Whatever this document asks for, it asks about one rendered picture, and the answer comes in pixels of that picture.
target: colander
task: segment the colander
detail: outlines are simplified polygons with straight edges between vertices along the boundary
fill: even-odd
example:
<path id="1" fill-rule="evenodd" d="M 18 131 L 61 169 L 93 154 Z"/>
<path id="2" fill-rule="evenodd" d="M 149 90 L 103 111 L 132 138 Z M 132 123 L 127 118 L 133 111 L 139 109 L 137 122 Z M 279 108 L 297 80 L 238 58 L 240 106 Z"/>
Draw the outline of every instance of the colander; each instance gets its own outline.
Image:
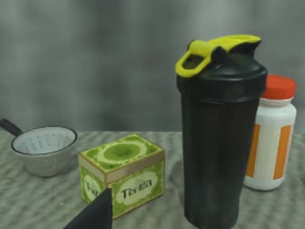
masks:
<path id="1" fill-rule="evenodd" d="M 0 126 L 15 136 L 11 148 L 31 173 L 40 177 L 58 174 L 74 155 L 77 134 L 62 126 L 39 127 L 22 132 L 7 119 Z"/>

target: gray background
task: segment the gray background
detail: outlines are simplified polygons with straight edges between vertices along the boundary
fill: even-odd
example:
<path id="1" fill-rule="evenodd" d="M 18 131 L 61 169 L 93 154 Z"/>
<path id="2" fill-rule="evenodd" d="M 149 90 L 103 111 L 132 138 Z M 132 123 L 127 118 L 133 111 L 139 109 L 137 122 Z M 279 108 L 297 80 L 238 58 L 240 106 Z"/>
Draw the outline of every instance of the gray background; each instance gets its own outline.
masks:
<path id="1" fill-rule="evenodd" d="M 192 39 L 261 36 L 305 126 L 305 1 L 0 0 L 0 117 L 22 129 L 180 130 L 174 65 Z"/>

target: black rim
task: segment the black rim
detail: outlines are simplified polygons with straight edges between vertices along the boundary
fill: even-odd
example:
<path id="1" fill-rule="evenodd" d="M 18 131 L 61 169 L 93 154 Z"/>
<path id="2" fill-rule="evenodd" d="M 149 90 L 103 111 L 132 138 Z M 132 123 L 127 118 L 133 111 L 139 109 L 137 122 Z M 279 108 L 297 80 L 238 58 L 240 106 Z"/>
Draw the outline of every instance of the black rim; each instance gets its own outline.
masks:
<path id="1" fill-rule="evenodd" d="M 64 147 L 64 148 L 62 148 L 62 149 L 59 149 L 59 150 L 51 151 L 51 152 L 48 152 L 48 153 L 45 153 L 45 154 L 43 154 L 43 153 L 41 153 L 41 154 L 28 154 L 28 153 L 21 152 L 21 151 L 17 150 L 17 149 L 14 147 L 13 144 L 14 144 L 15 140 L 16 140 L 18 137 L 20 137 L 20 136 L 26 134 L 26 133 L 29 132 L 29 131 L 38 130 L 38 129 L 44 129 L 44 128 L 49 128 L 49 127 L 51 127 L 51 128 L 53 128 L 53 127 L 56 127 L 56 128 L 64 128 L 64 129 L 70 130 L 70 131 L 72 131 L 72 132 L 74 133 L 75 138 L 74 138 L 74 140 L 73 140 L 69 145 L 67 145 L 66 147 Z M 23 132 L 21 135 L 15 137 L 15 138 L 12 140 L 12 142 L 10 143 L 10 146 L 11 146 L 11 148 L 12 148 L 16 153 L 19 153 L 19 154 L 24 154 L 24 155 L 27 155 L 27 156 L 37 156 L 37 155 L 40 155 L 40 156 L 41 156 L 41 155 L 53 154 L 53 153 L 62 151 L 62 150 L 64 150 L 64 149 L 70 147 L 71 145 L 73 145 L 73 144 L 76 142 L 77 137 L 78 137 L 78 136 L 77 136 L 77 133 L 76 133 L 74 130 L 72 130 L 71 128 L 65 127 L 65 126 L 56 126 L 56 125 L 54 125 L 54 126 L 44 126 L 44 127 L 37 127 L 37 128 L 34 128 L 34 129 L 27 130 L 27 131 Z"/>

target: table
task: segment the table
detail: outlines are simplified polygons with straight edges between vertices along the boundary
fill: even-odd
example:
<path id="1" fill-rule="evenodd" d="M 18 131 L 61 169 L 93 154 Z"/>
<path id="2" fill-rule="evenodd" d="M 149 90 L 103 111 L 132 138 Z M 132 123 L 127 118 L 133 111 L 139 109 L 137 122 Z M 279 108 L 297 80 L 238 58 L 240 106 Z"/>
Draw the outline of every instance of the table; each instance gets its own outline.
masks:
<path id="1" fill-rule="evenodd" d="M 128 132 L 80 133 L 77 151 L 92 148 Z M 166 151 L 165 194 L 113 222 L 113 229 L 194 229 L 183 215 L 182 135 L 139 132 Z M 0 228 L 62 229 L 86 203 L 81 198 L 77 157 L 51 178 L 26 172 L 10 151 L 13 137 L 0 132 Z M 286 181 L 277 190 L 243 188 L 234 229 L 305 228 L 305 135 L 295 134 Z"/>

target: white plastic bottle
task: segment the white plastic bottle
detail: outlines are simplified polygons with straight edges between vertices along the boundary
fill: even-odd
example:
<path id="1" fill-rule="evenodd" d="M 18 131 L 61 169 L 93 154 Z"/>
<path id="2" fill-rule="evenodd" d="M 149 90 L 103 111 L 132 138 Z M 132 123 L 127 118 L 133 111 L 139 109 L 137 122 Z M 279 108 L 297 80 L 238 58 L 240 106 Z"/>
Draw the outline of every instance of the white plastic bottle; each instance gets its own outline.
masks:
<path id="1" fill-rule="evenodd" d="M 296 83 L 268 75 L 260 99 L 244 184 L 256 190 L 272 190 L 284 179 L 296 118 L 291 104 Z"/>

